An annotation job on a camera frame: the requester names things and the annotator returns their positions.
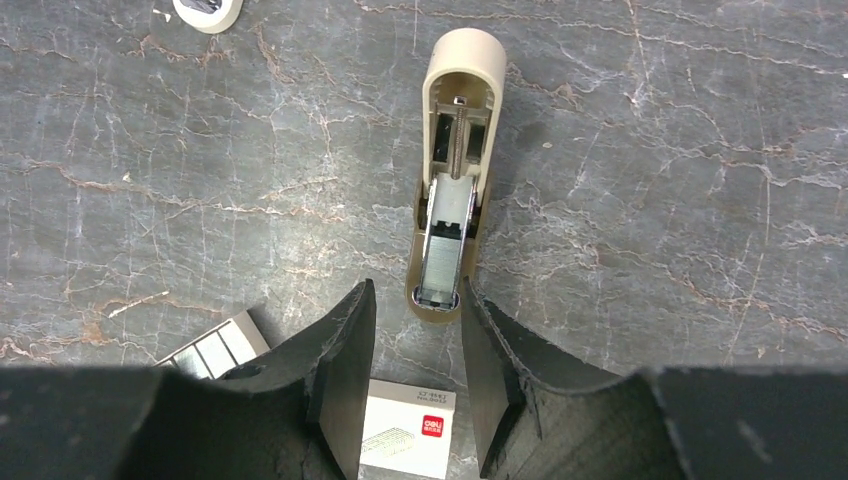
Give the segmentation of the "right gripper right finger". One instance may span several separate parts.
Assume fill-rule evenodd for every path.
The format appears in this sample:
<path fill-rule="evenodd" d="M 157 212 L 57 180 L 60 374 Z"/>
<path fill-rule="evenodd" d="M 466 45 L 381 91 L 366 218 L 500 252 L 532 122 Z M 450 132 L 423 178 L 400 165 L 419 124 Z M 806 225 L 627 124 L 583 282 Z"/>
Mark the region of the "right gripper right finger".
<path fill-rule="evenodd" d="M 620 376 L 461 284 L 484 479 L 843 479 L 847 369 L 652 366 Z"/>

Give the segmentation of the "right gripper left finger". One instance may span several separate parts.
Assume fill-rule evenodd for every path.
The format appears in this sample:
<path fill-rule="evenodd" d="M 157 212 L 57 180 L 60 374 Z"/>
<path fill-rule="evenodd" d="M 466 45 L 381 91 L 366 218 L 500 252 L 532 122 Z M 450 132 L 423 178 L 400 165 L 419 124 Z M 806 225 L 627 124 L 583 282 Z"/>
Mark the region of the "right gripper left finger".
<path fill-rule="evenodd" d="M 221 378 L 173 368 L 5 367 L 5 479 L 354 479 L 376 328 L 358 283 Z"/>

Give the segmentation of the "white staple tray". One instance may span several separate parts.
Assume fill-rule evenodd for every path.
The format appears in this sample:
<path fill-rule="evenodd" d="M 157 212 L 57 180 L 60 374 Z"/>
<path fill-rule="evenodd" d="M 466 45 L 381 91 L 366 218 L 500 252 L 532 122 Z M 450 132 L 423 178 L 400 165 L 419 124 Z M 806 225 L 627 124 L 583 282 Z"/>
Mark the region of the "white staple tray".
<path fill-rule="evenodd" d="M 198 379 L 218 379 L 269 350 L 251 315 L 242 311 L 164 357 L 156 366 Z"/>

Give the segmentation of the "white staple box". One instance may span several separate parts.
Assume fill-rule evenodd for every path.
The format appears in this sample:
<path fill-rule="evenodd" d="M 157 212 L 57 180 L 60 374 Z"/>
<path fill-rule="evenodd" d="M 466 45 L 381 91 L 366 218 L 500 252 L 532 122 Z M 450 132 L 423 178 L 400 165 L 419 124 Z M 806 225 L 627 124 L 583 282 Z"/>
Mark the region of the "white staple box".
<path fill-rule="evenodd" d="M 455 408 L 454 392 L 372 379 L 360 463 L 444 479 Z"/>

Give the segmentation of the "grey staple strip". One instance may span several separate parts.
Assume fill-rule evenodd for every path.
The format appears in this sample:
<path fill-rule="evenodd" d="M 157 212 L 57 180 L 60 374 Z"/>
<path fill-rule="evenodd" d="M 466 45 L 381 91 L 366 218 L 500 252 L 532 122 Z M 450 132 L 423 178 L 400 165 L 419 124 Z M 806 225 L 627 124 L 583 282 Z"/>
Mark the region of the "grey staple strip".
<path fill-rule="evenodd" d="M 428 238 L 420 283 L 414 290 L 414 299 L 419 306 L 443 312 L 456 308 L 461 253 L 459 239 L 441 236 Z"/>

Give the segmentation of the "beige stapler base half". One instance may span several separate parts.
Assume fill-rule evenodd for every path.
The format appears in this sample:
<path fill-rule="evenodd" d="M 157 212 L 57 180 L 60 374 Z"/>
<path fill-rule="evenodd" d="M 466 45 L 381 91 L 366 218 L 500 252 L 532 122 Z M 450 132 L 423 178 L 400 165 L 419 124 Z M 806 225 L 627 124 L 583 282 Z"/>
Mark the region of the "beige stapler base half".
<path fill-rule="evenodd" d="M 421 87 L 423 155 L 405 287 L 410 310 L 427 323 L 448 324 L 459 317 L 461 281 L 476 269 L 506 63 L 499 40 L 475 28 L 445 33 L 430 56 Z M 458 304 L 448 312 L 424 308 L 414 299 L 431 236 L 462 244 Z"/>

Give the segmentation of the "white stapler top half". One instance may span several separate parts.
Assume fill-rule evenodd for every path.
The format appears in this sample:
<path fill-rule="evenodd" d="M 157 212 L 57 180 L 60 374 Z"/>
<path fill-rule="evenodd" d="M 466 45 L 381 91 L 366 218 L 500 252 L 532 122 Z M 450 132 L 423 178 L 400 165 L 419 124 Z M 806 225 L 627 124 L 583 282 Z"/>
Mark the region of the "white stapler top half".
<path fill-rule="evenodd" d="M 173 0 L 172 4 L 177 15 L 194 29 L 218 34 L 236 22 L 243 0 Z"/>

